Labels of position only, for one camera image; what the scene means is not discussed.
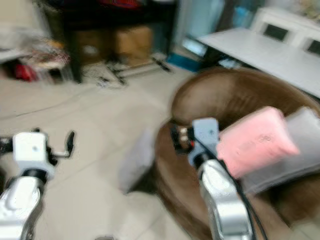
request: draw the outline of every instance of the tile floor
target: tile floor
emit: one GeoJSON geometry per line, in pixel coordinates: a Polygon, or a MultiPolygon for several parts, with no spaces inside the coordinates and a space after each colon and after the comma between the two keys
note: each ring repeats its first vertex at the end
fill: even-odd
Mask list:
{"type": "MultiPolygon", "coordinates": [[[[175,90],[192,73],[174,68],[128,78],[121,90],[87,84],[38,86],[0,80],[0,135],[40,127],[50,145],[62,150],[68,131],[77,138],[71,159],[60,162],[44,197],[45,210],[36,226],[36,240],[189,240],[156,196],[117,188],[117,169],[141,131],[157,131],[169,117],[175,90]]],[[[10,175],[11,156],[1,159],[10,175]]],[[[290,240],[318,239],[317,225],[303,224],[290,240]]]]}

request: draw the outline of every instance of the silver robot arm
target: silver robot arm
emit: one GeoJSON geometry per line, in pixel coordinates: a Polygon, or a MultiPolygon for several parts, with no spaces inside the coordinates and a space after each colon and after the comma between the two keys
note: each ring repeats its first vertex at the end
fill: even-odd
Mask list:
{"type": "Polygon", "coordinates": [[[47,181],[53,179],[57,158],[69,158],[75,133],[66,142],[66,151],[52,153],[48,137],[40,130],[22,132],[0,139],[0,153],[13,152],[19,174],[0,196],[0,240],[32,240],[34,226],[43,209],[47,181]]]}
{"type": "Polygon", "coordinates": [[[200,193],[208,209],[212,238],[256,240],[248,207],[250,203],[243,193],[239,193],[239,187],[223,161],[216,157],[219,143],[218,121],[214,118],[198,119],[192,122],[192,128],[189,129],[178,131],[173,127],[171,136],[176,152],[188,154],[189,163],[198,172],[200,193]],[[184,145],[187,143],[189,147],[183,148],[181,142],[184,145]]]}
{"type": "Polygon", "coordinates": [[[198,175],[201,195],[208,208],[212,238],[253,240],[248,211],[225,169],[216,160],[207,160],[198,175]]]}

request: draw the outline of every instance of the brown sofa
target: brown sofa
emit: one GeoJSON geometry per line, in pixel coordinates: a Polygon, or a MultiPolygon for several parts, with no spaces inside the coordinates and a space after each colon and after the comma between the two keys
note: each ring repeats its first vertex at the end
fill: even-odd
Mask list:
{"type": "MultiPolygon", "coordinates": [[[[176,92],[171,121],[190,126],[194,119],[214,117],[223,130],[264,106],[278,108],[285,116],[308,106],[320,115],[318,103],[270,75],[249,69],[213,68],[192,77],[176,92]]],[[[195,239],[211,240],[207,208],[200,195],[196,171],[186,155],[176,155],[169,122],[159,130],[155,156],[156,188],[164,205],[195,239]]],[[[250,195],[249,199],[270,240],[291,239],[291,227],[314,217],[320,207],[320,174],[304,176],[260,195],[250,195]]]]}

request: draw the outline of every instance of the gray pillow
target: gray pillow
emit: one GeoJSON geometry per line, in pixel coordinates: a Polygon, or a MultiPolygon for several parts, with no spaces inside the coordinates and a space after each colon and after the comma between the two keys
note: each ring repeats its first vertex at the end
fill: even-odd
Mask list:
{"type": "Polygon", "coordinates": [[[308,107],[286,118],[288,131],[300,150],[299,155],[255,170],[241,178],[246,193],[260,193],[295,178],[320,170],[320,120],[308,107]]]}

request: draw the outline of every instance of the red object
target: red object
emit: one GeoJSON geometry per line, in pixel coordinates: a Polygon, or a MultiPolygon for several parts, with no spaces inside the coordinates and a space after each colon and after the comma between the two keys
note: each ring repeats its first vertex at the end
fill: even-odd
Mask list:
{"type": "Polygon", "coordinates": [[[36,80],[36,73],[31,67],[18,64],[15,66],[15,77],[26,82],[33,82],[36,80]]]}
{"type": "Polygon", "coordinates": [[[98,2],[126,9],[135,9],[140,6],[137,0],[98,0],[98,2]]]}

